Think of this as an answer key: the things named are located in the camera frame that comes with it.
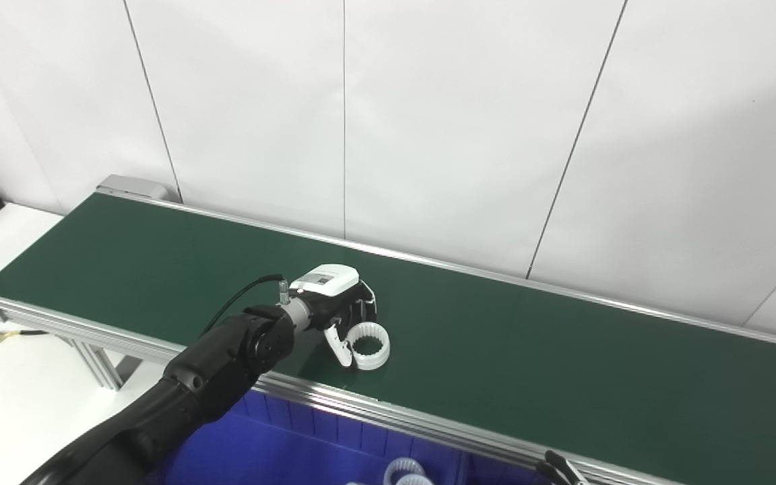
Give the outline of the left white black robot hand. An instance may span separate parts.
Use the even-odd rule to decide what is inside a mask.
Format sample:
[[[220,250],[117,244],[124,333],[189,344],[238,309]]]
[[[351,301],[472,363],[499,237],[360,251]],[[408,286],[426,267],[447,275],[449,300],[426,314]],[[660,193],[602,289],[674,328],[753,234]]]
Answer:
[[[354,344],[349,337],[355,325],[375,322],[375,292],[360,279],[358,270],[341,264],[323,264],[290,283],[289,302],[304,307],[307,319],[299,331],[319,331],[341,365],[357,369]]]

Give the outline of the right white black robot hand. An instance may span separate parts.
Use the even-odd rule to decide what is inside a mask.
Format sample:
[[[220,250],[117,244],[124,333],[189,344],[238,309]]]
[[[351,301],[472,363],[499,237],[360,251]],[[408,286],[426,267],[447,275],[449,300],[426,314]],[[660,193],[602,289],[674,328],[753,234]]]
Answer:
[[[552,449],[544,452],[535,470],[550,484],[591,484],[572,461]]]

